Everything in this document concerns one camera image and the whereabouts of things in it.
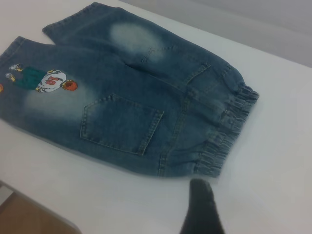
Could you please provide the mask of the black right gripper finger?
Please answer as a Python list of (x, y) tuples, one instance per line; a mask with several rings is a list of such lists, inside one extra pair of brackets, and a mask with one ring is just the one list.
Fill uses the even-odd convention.
[(210, 184), (199, 178), (190, 181), (189, 206), (182, 234), (224, 234)]

